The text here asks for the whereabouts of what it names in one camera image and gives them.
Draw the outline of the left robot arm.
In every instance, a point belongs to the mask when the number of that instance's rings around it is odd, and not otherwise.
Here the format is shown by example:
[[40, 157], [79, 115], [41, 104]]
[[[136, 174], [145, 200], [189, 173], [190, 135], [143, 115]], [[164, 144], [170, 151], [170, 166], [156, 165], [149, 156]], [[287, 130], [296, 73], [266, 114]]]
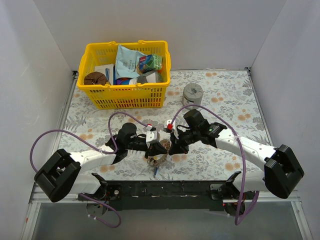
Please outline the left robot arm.
[[97, 150], [69, 153], [58, 149], [36, 172], [34, 181], [53, 203], [68, 194], [85, 194], [103, 200], [108, 193], [107, 181], [97, 173], [85, 175], [86, 171], [117, 164], [130, 150], [144, 152], [145, 157], [151, 159], [168, 153], [160, 143], [159, 132], [150, 124], [146, 129], [146, 134], [138, 135], [136, 125], [128, 122]]

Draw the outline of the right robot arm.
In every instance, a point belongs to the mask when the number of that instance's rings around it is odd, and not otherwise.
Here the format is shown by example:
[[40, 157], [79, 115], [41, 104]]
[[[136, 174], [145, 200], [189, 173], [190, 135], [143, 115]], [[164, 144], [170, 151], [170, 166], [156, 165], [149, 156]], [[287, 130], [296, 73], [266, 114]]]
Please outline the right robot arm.
[[171, 119], [164, 123], [170, 133], [169, 155], [187, 154], [189, 145], [202, 142], [216, 149], [231, 152], [256, 165], [260, 171], [246, 173], [244, 169], [233, 173], [221, 186], [213, 189], [217, 198], [237, 199], [243, 193], [269, 191], [286, 199], [305, 175], [293, 150], [264, 145], [246, 137], [236, 136], [230, 128], [219, 122], [209, 123], [201, 112], [192, 109], [184, 114], [188, 126], [178, 129]]

